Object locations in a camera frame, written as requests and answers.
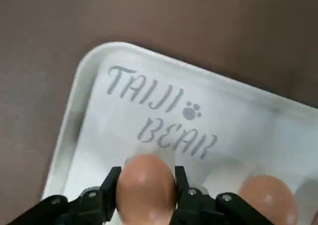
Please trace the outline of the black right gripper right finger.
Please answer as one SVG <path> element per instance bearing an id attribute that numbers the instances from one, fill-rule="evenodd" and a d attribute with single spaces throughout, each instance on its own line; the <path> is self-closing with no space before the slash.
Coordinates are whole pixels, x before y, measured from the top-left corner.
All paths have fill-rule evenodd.
<path id="1" fill-rule="evenodd" d="M 215 199 L 188 183 L 183 166 L 176 166 L 177 206 L 175 225 L 271 225 L 272 222 L 235 193 L 221 193 Z"/>

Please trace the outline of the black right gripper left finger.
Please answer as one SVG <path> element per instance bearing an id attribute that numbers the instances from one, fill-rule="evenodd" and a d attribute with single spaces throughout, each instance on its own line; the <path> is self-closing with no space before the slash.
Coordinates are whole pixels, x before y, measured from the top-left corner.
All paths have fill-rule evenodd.
<path id="1" fill-rule="evenodd" d="M 116 209 L 116 184 L 120 167 L 111 168 L 101 186 L 84 189 L 74 200 L 52 195 L 40 201 L 10 225 L 102 225 Z"/>

